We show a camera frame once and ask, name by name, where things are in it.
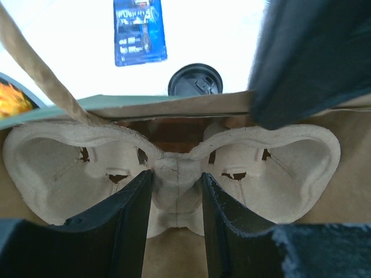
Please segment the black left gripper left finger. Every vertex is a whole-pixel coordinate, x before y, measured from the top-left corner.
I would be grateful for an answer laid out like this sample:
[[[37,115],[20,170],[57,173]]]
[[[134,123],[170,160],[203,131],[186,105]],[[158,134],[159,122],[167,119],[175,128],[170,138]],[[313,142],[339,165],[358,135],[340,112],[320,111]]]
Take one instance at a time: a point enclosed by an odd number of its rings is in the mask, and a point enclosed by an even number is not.
[[[151,191],[146,170],[63,225],[2,219],[1,277],[141,277]]]

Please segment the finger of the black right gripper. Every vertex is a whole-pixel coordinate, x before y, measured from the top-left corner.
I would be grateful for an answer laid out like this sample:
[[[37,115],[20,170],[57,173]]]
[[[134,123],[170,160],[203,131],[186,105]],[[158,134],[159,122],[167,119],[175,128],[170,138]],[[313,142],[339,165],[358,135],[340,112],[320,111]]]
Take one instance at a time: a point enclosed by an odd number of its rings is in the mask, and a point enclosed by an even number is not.
[[[249,113],[275,130],[370,93],[369,1],[271,1]]]

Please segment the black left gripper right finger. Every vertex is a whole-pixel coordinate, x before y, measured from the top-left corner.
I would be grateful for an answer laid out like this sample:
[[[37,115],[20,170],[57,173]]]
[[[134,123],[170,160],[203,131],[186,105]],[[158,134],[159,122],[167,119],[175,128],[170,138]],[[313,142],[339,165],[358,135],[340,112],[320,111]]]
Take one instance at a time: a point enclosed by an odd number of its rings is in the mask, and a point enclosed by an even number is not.
[[[370,225],[275,224],[203,174],[209,277],[369,277]]]

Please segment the pulp cup carrier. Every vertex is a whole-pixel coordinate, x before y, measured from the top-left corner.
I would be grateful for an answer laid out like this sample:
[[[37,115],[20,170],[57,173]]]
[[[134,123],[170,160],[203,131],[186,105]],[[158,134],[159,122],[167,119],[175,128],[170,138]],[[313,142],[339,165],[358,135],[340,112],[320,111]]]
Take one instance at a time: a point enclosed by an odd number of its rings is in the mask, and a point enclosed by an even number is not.
[[[340,161],[328,129],[291,125],[223,130],[209,126],[187,153],[165,152],[125,127],[34,122],[15,127],[3,161],[27,206],[60,225],[130,183],[154,175],[148,237],[186,227],[203,234],[202,191],[211,174],[234,199],[274,223],[291,223],[318,201]]]

